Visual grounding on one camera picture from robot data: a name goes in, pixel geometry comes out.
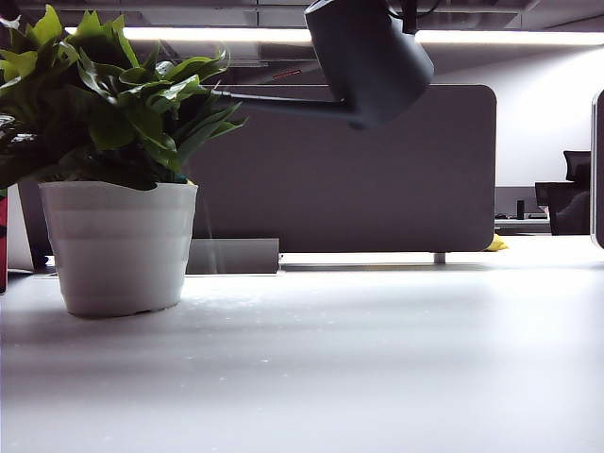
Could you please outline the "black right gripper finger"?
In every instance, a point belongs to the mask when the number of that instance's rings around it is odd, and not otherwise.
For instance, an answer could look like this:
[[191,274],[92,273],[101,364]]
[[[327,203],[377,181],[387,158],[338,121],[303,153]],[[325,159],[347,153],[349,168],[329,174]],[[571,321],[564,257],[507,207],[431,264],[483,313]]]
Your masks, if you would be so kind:
[[415,35],[417,32],[417,0],[401,0],[403,32]]

